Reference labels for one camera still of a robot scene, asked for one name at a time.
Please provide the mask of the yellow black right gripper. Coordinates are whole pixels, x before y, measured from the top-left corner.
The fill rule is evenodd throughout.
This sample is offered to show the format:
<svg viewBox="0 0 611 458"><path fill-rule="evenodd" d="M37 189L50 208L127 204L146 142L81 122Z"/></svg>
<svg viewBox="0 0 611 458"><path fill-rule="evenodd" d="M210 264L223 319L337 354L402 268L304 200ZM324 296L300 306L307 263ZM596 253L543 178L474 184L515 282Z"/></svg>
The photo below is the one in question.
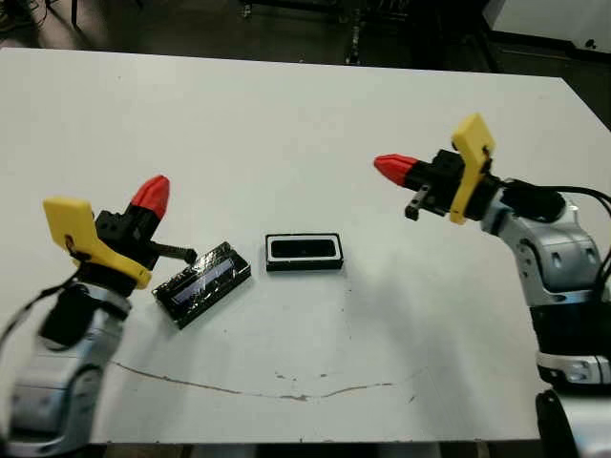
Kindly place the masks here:
<svg viewBox="0 0 611 458"><path fill-rule="evenodd" d="M415 192L405 208L417 220L426 210L462 224L483 219L495 194L491 175L495 141L481 114L470 114L454 130L452 151L440 150L432 161L411 156L381 155L374 168L397 186Z"/></svg>

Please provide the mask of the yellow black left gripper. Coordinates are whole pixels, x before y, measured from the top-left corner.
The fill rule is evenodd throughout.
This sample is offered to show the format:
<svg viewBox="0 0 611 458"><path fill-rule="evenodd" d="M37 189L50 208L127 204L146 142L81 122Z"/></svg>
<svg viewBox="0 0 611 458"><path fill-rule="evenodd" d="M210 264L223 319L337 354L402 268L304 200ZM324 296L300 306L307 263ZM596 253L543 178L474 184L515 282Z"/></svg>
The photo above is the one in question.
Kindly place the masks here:
<svg viewBox="0 0 611 458"><path fill-rule="evenodd" d="M88 201L47 198L43 207L53 241L79 263L83 273L118 277L128 288L148 285L158 258L192 264L196 251L152 241L170 196L170 180L155 176L140 186L127 209L93 215Z"/></svg>

